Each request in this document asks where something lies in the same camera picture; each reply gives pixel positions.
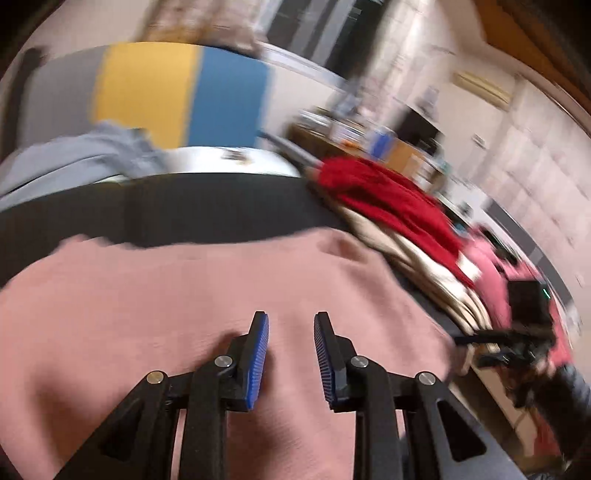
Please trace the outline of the black jacket sleeve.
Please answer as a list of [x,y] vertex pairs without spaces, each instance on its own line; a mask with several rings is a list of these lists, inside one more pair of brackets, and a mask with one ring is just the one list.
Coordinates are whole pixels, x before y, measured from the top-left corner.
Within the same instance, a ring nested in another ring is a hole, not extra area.
[[512,390],[530,387],[536,408],[568,461],[579,453],[590,454],[590,386],[574,365],[547,363],[544,370],[515,375],[509,385]]

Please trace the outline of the red knit sweater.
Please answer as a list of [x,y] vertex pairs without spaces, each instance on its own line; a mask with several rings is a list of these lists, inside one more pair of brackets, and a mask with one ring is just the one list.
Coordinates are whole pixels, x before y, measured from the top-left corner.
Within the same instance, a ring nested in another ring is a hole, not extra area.
[[335,157],[322,163],[318,185],[329,197],[419,247],[468,288],[460,268],[461,242],[438,201],[409,178],[363,158]]

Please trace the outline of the left beige curtain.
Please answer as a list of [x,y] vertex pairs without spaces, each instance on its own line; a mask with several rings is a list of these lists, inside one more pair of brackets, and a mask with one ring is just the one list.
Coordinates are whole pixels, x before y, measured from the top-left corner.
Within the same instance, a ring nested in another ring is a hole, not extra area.
[[211,46],[259,58],[266,37],[256,30],[260,1],[157,1],[140,41]]

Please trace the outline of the black bed cover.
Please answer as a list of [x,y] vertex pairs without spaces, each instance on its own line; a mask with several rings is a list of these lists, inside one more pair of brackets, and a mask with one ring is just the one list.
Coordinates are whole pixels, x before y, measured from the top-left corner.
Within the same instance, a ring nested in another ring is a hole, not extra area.
[[459,328],[367,248],[308,181],[172,174],[99,182],[1,215],[1,334],[112,340],[311,336],[315,314],[358,340],[438,339]]

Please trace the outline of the right wall curtain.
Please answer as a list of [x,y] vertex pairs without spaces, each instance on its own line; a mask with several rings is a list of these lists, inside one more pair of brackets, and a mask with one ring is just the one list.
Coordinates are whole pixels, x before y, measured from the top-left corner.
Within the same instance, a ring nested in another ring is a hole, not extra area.
[[529,81],[480,185],[550,256],[590,236],[590,136]]

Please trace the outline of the pink knit sweater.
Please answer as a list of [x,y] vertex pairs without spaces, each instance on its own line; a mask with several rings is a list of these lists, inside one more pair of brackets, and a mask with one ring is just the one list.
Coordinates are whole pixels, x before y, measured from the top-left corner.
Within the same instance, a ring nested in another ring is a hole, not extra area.
[[50,479],[152,370],[194,370],[270,318],[256,408],[229,419],[232,479],[348,479],[351,415],[322,395],[315,314],[387,370],[454,369],[449,335],[381,255],[332,229],[222,245],[135,249],[72,238],[1,292],[1,443]]

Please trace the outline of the black monitor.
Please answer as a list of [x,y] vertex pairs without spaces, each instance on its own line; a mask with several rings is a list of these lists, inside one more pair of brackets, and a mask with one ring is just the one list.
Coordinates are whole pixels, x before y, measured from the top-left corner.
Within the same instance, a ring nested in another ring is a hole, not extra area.
[[401,141],[430,155],[439,149],[442,132],[412,108],[406,110],[394,131]]

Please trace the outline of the window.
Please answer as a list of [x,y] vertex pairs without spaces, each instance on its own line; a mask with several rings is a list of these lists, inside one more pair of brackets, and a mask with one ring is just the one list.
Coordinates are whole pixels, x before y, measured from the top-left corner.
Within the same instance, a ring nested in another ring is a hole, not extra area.
[[256,19],[273,56],[339,79],[368,69],[380,30],[398,1],[266,1]]

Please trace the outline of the air conditioner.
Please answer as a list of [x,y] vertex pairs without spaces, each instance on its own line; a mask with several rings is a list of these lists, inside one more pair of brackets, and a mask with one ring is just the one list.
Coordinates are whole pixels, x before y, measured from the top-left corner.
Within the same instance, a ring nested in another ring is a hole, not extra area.
[[453,74],[453,83],[457,87],[503,111],[510,109],[515,82],[513,76],[498,83],[465,70],[456,70]]

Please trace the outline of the grey yellow blue headboard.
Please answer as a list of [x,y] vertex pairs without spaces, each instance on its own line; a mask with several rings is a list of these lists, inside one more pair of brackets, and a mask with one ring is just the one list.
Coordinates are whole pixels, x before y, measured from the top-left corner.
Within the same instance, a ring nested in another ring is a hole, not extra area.
[[270,68],[224,49],[117,43],[46,59],[23,55],[1,121],[1,155],[100,121],[147,132],[161,149],[252,147],[266,110]]

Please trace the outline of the wooden desk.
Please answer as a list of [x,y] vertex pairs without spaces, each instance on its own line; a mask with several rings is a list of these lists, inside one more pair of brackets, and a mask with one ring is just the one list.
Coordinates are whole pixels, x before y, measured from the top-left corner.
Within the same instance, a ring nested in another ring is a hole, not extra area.
[[[304,126],[291,123],[287,127],[287,140],[294,142],[304,151],[318,159],[332,157],[365,158],[370,154],[359,143],[345,141],[336,143],[327,135],[312,131]],[[426,153],[398,139],[390,140],[380,163],[384,167],[411,179],[422,190],[431,195],[441,192],[446,186],[448,175],[443,167],[435,165]]]

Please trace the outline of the white printed pillow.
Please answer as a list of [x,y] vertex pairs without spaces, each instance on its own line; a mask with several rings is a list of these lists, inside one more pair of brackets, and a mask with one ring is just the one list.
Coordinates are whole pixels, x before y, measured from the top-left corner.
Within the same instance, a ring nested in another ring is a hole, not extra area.
[[300,178],[297,168],[279,154],[254,148],[182,147],[142,158],[116,159],[101,155],[96,161],[113,171],[106,181],[139,179],[165,174],[250,174]]

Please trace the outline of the light blue garment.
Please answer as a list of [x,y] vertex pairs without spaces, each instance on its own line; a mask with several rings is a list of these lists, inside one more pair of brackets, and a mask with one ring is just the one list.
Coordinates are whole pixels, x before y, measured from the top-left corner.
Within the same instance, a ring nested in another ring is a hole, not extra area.
[[1,209],[114,177],[133,180],[168,172],[166,153],[141,129],[100,122],[9,155],[1,164]]

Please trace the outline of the cream knit garment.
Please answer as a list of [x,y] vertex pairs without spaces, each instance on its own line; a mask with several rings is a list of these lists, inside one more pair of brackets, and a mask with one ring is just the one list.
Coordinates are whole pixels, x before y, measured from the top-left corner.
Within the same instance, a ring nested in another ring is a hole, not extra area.
[[351,225],[356,237],[392,261],[452,318],[462,333],[493,328],[489,313],[476,291],[460,282],[447,267],[401,234],[380,227],[345,206],[338,205],[335,209]]

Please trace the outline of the pink quilt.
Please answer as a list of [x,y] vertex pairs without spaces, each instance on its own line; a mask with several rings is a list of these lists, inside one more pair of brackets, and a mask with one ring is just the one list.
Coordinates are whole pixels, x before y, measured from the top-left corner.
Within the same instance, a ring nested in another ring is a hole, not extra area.
[[543,275],[485,226],[471,229],[462,253],[481,271],[474,287],[492,324],[466,341],[483,347],[476,365],[518,370],[544,360],[555,367],[569,363],[572,354]]

